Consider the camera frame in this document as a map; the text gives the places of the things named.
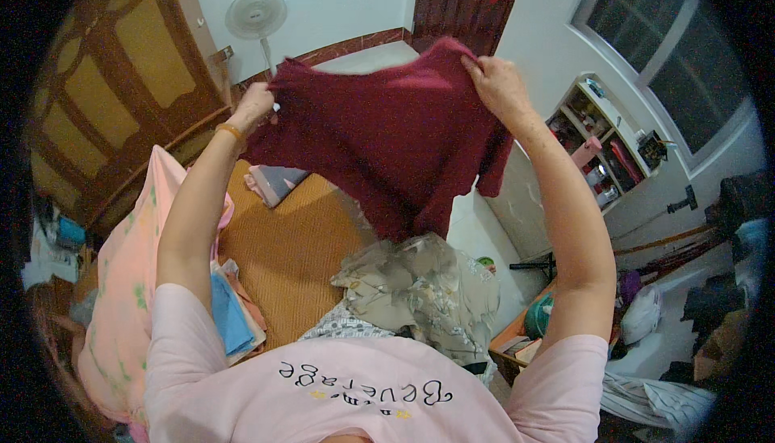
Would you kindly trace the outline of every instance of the blue towel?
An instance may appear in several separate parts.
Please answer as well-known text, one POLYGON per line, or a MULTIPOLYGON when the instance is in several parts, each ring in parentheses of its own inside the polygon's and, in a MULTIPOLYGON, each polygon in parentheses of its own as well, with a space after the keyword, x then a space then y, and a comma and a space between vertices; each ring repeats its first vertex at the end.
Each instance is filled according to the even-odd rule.
POLYGON ((255 340, 253 332, 245 322, 245 315, 239 307, 237 295, 219 274, 210 274, 212 285, 212 320, 226 346, 226 355, 233 355, 247 349, 255 340))

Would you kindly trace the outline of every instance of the baseboard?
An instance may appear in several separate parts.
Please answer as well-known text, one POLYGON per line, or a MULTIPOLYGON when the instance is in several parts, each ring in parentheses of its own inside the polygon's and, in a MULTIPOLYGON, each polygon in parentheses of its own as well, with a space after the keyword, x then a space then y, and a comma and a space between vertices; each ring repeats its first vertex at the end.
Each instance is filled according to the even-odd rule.
MULTIPOLYGON (((296 56, 296 60, 301 61, 308 67, 314 67, 320 63, 324 63, 340 56, 349 55, 354 52, 359 52, 367 48, 374 48, 375 46, 385 45, 391 42, 403 41, 408 45, 412 45, 412 33, 406 28, 393 28, 385 29, 384 31, 377 31, 368 35, 356 36, 349 40, 336 42, 332 45, 324 46, 310 52, 306 52, 299 56, 296 56)), ((239 102, 242 97, 242 93, 247 89, 248 85, 257 81, 269 81, 269 70, 264 70, 256 73, 246 80, 242 80, 232 86, 232 96, 234 97, 235 104, 239 102)))

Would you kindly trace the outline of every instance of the window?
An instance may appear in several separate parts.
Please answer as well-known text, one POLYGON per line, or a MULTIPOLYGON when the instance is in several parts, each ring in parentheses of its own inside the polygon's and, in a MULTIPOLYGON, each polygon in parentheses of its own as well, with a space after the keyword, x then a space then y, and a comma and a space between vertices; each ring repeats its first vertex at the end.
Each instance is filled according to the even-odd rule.
POLYGON ((690 169, 755 114, 707 0, 582 0, 573 23, 644 92, 690 169))

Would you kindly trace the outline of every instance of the wooden wardrobe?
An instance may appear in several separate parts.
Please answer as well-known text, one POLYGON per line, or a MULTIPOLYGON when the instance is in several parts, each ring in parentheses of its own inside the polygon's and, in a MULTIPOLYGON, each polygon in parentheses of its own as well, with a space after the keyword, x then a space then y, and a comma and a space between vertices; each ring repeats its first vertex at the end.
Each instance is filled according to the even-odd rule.
POLYGON ((100 235, 132 209, 154 144, 186 164, 231 111, 197 0, 78 0, 29 108, 36 189, 100 235))

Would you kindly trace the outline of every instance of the striped cloth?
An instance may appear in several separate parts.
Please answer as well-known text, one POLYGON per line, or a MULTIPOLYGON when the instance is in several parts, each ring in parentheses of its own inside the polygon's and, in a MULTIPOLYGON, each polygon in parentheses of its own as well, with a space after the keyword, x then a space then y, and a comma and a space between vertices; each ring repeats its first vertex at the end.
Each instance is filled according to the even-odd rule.
POLYGON ((685 441, 713 407, 710 391, 678 382, 645 380, 605 372, 602 409, 635 423, 671 428, 685 441))

